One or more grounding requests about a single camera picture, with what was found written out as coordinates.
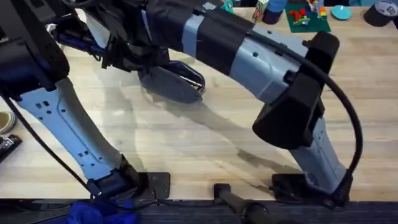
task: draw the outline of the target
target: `black cable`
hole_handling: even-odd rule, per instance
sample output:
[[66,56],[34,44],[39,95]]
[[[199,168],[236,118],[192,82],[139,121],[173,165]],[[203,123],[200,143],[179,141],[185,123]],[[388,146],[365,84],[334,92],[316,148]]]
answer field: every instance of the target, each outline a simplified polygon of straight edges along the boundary
[[214,201],[212,201],[212,203],[208,204],[208,205],[185,205],[185,204],[175,203],[175,202],[170,203],[167,200],[156,200],[156,202],[158,203],[158,205],[166,205],[169,207],[178,207],[178,208],[212,208],[215,205],[217,205],[216,203],[214,203]]
[[145,208],[147,208],[147,207],[149,207],[151,205],[157,204],[156,201],[152,201],[152,202],[148,202],[146,204],[140,205],[140,206],[136,206],[134,208],[126,208],[126,207],[123,207],[123,206],[115,205],[112,202],[106,202],[106,201],[103,201],[103,202],[106,203],[107,205],[110,205],[110,206],[114,207],[114,208],[125,210],[125,211],[130,211],[132,213],[138,212],[138,211],[140,211],[142,209],[145,209]]
[[354,128],[355,152],[351,164],[349,165],[343,179],[341,180],[341,182],[339,183],[339,185],[335,190],[335,192],[340,191],[341,188],[345,185],[346,181],[350,180],[350,178],[352,177],[353,172],[358,166],[359,160],[361,159],[363,152],[363,134],[362,134],[361,122],[358,118],[358,115],[355,112],[353,105],[351,104],[348,97],[344,94],[343,90],[322,69],[320,69],[311,61],[307,60],[306,58],[294,52],[293,50],[290,50],[285,45],[282,45],[281,43],[278,43],[266,36],[258,34],[257,32],[249,31],[247,32],[247,35],[250,38],[256,39],[264,44],[267,44],[275,48],[276,50],[282,52],[283,54],[286,54],[287,56],[296,60],[298,63],[312,70],[314,72],[314,75],[316,75],[317,78],[325,82],[325,84],[332,90],[332,92],[337,96],[337,98],[341,101],[344,108],[346,109]]
[[3,98],[3,100],[7,103],[8,107],[10,107],[11,111],[15,114],[15,116],[19,119],[19,121],[25,126],[26,130],[33,136],[33,138],[46,150],[51,157],[53,157],[64,169],[66,169],[70,175],[72,175],[79,183],[87,190],[88,187],[86,183],[73,171],[66,163],[64,163],[61,158],[59,158],[56,153],[49,148],[48,145],[43,141],[43,139],[40,138],[40,136],[33,130],[33,128],[30,126],[30,124],[26,121],[26,119],[23,117],[21,112],[19,112],[18,108],[14,105],[14,103],[8,98],[5,93],[4,93],[4,87],[0,86],[0,95]]
[[61,1],[69,7],[78,8],[78,7],[91,6],[94,2],[96,2],[98,0],[86,0],[83,2],[71,2],[69,0],[61,0]]

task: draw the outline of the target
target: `colorful toy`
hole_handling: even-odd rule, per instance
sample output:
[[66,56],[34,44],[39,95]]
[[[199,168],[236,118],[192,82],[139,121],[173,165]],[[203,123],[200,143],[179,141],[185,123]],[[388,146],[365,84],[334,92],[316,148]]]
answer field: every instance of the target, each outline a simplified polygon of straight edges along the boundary
[[232,2],[232,0],[226,0],[221,8],[230,13],[234,13],[234,2]]
[[301,25],[301,26],[306,26],[311,20],[311,11],[305,10],[305,9],[300,9],[297,11],[290,11],[289,12],[290,16],[294,16],[293,20],[293,25]]
[[326,8],[323,5],[323,0],[307,0],[312,12],[316,12],[319,19],[327,20]]

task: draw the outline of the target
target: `black foot pad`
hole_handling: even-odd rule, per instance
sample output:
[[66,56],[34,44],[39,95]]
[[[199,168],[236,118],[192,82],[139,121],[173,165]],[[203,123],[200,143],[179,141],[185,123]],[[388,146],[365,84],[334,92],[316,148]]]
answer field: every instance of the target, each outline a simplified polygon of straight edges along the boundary
[[137,199],[168,199],[170,196],[170,174],[168,172],[140,172],[146,189]]

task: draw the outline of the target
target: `cylindrical object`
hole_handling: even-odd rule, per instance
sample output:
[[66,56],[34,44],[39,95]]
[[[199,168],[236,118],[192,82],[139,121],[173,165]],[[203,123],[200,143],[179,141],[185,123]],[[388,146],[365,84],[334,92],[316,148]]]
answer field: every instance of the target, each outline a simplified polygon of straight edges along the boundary
[[397,15],[398,7],[396,3],[390,0],[380,0],[365,12],[363,18],[372,26],[382,27],[387,25]]
[[270,0],[264,11],[262,21],[266,24],[273,25],[279,21],[279,17],[285,9],[287,0]]
[[0,134],[6,134],[16,125],[17,119],[12,112],[0,112]]

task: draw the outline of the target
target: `black mount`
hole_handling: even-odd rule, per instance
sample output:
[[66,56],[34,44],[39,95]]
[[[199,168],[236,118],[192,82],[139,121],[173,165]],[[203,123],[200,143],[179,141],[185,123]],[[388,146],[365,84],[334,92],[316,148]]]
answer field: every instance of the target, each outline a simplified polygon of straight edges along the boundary
[[278,202],[323,205],[333,210],[343,207],[348,202],[352,181],[353,178],[350,178],[341,190],[328,195],[310,188],[303,174],[274,174],[270,189]]
[[118,170],[100,180],[90,179],[87,187],[99,199],[167,199],[170,174],[167,172],[137,172],[122,156]]

